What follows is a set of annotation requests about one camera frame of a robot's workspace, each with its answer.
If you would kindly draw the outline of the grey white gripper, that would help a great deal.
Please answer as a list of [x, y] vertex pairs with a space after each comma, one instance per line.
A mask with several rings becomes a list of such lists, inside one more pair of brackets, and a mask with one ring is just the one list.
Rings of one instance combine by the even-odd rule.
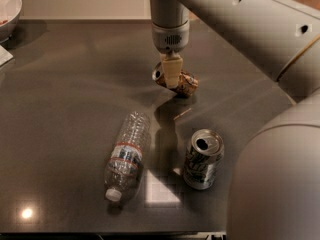
[[189, 30], [189, 21], [174, 27], [152, 23], [153, 43], [160, 53], [165, 54], [161, 57], [161, 65], [168, 89], [174, 89], [178, 86], [183, 65], [183, 59], [178, 52], [187, 46]]

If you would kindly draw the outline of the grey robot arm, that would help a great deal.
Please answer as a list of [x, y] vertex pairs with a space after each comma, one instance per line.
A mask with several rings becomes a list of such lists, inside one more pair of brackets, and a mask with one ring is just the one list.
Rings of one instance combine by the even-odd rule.
[[227, 199], [227, 240], [320, 240], [320, 18], [292, 0], [150, 0], [155, 45], [202, 22], [259, 71], [249, 97], [263, 88], [292, 106], [251, 136], [238, 154]]

